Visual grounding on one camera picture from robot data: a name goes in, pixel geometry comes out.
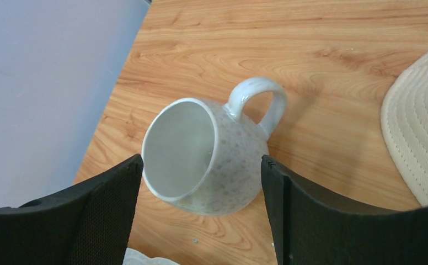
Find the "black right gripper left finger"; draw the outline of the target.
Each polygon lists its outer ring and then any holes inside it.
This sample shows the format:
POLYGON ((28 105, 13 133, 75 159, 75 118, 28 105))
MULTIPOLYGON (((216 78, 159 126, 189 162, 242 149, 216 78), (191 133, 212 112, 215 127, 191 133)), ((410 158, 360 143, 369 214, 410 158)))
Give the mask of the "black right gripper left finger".
POLYGON ((0 264, 122 264, 143 160, 17 207, 0 208, 0 264))

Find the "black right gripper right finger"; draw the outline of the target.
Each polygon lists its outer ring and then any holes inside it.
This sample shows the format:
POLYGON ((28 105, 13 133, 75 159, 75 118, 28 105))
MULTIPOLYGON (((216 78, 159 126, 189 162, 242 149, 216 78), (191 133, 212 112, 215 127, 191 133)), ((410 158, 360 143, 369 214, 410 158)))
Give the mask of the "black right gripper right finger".
POLYGON ((269 155, 261 183, 278 264, 428 264, 428 206, 358 202, 269 155))

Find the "white tiered dessert stand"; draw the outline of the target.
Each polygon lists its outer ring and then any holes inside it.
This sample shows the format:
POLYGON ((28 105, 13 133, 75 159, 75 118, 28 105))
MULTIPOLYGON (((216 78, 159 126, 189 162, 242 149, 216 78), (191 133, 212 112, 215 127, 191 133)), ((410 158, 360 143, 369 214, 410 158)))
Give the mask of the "white tiered dessert stand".
POLYGON ((127 248, 122 265, 179 265, 171 259, 163 257, 150 258, 142 252, 127 248))

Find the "white ceramic mug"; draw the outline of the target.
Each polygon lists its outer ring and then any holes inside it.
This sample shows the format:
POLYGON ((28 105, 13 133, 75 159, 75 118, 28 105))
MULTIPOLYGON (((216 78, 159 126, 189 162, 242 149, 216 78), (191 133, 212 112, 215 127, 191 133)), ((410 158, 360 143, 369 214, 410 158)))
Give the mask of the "white ceramic mug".
POLYGON ((261 190, 261 158, 287 106, 266 77, 236 85, 226 103, 182 98, 166 106, 142 143, 143 178, 158 199, 208 216, 246 207, 261 190))

